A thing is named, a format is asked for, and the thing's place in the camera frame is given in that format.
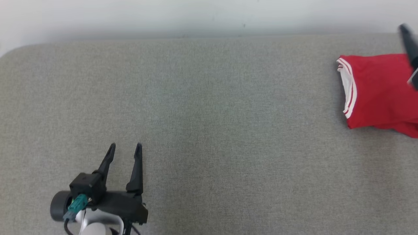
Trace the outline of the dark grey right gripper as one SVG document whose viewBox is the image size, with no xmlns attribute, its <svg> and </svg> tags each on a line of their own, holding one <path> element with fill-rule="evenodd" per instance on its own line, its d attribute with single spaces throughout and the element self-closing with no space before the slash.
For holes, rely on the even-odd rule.
<svg viewBox="0 0 418 235">
<path fill-rule="evenodd" d="M 410 65 L 412 67 L 418 67 L 418 45 L 414 39 L 412 31 L 409 29 L 407 24 L 399 25 L 398 29 L 402 38 L 403 47 L 409 58 Z M 415 90 L 418 90 L 418 68 L 413 68 L 408 84 Z"/>
</svg>

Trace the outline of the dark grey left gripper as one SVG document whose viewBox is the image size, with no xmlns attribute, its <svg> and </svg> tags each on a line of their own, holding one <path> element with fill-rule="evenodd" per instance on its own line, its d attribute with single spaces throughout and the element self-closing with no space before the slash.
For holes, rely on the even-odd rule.
<svg viewBox="0 0 418 235">
<path fill-rule="evenodd" d="M 98 169 L 93 174 L 98 174 L 101 181 L 106 183 L 110 164 L 114 160 L 116 144 L 112 143 L 103 158 Z M 99 209 L 108 214 L 112 214 L 121 219 L 121 228 L 119 235 L 130 235 L 134 230 L 139 234 L 138 229 L 134 228 L 134 224 L 143 225 L 148 220 L 148 210 L 142 202 L 143 193 L 143 159 L 142 144 L 137 143 L 134 153 L 134 167 L 132 169 L 130 181 L 126 185 L 126 191 L 110 191 L 105 194 L 101 201 L 95 205 L 95 209 Z"/>
</svg>

